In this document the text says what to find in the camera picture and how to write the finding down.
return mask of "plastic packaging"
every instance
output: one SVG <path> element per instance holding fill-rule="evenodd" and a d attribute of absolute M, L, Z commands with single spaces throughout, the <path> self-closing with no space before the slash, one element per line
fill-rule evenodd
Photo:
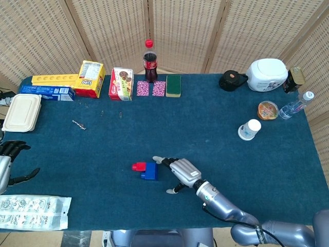
<path fill-rule="evenodd" d="M 304 94 L 300 94 L 298 99 L 285 105 L 283 108 L 280 109 L 279 115 L 283 119 L 289 119 L 293 116 L 293 114 L 301 111 L 307 105 L 311 103 L 314 98 L 314 93 L 307 91 Z"/>
<path fill-rule="evenodd" d="M 71 197 L 0 196 L 0 228 L 25 231 L 67 229 Z"/>
<path fill-rule="evenodd" d="M 273 120 L 278 117 L 279 109 L 272 101 L 262 101 L 258 105 L 258 116 L 262 120 Z"/>
<path fill-rule="evenodd" d="M 251 90 L 266 92 L 282 85 L 288 77 L 288 70 L 281 60 L 265 58 L 254 61 L 246 75 Z"/>
<path fill-rule="evenodd" d="M 41 107 L 41 95 L 17 94 L 13 97 L 3 131 L 27 132 L 34 130 Z"/>
<path fill-rule="evenodd" d="M 144 68 L 145 68 L 145 79 L 148 82 L 154 82 L 158 79 L 156 67 L 158 66 L 156 53 L 153 49 L 153 41 L 146 40 L 145 47 L 147 51 L 143 55 Z"/>

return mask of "soda bottle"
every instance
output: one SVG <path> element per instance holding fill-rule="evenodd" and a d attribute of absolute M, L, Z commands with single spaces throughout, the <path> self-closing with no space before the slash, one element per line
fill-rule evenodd
<path fill-rule="evenodd" d="M 147 48 L 146 52 L 143 55 L 145 78 L 148 82 L 154 82 L 158 79 L 158 74 L 156 72 L 156 67 L 158 63 L 156 60 L 156 53 L 153 49 L 153 41 L 150 39 L 146 40 L 145 46 Z"/>
<path fill-rule="evenodd" d="M 285 105 L 280 109 L 279 115 L 283 119 L 289 119 L 293 116 L 293 114 L 304 109 L 314 98 L 314 93 L 307 91 L 304 94 L 300 94 L 298 99 Z"/>

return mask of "coca-cola bottle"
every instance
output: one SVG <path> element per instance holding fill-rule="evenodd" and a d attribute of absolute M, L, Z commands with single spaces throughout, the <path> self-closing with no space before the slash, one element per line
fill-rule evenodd
<path fill-rule="evenodd" d="M 147 48 L 143 55 L 144 58 L 144 68 L 145 68 L 145 78 L 148 82 L 154 82 L 158 79 L 158 74 L 156 72 L 156 67 L 158 65 L 156 61 L 156 53 L 153 49 L 153 41 L 146 40 L 145 46 Z"/>

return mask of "sponge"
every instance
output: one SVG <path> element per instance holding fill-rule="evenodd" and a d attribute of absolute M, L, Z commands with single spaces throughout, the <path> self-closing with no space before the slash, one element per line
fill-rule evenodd
<path fill-rule="evenodd" d="M 180 75 L 167 75 L 167 97 L 180 97 Z"/>

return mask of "bottle cap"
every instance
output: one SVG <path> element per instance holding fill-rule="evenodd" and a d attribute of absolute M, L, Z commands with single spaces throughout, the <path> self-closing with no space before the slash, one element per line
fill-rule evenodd
<path fill-rule="evenodd" d="M 152 47 L 153 47 L 153 41 L 150 40 L 150 39 L 146 40 L 146 41 L 145 41 L 145 46 L 146 46 L 147 48 L 152 48 Z"/>
<path fill-rule="evenodd" d="M 305 94 L 303 94 L 303 99 L 305 100 L 311 100 L 314 98 L 314 93 L 311 91 L 307 91 Z"/>

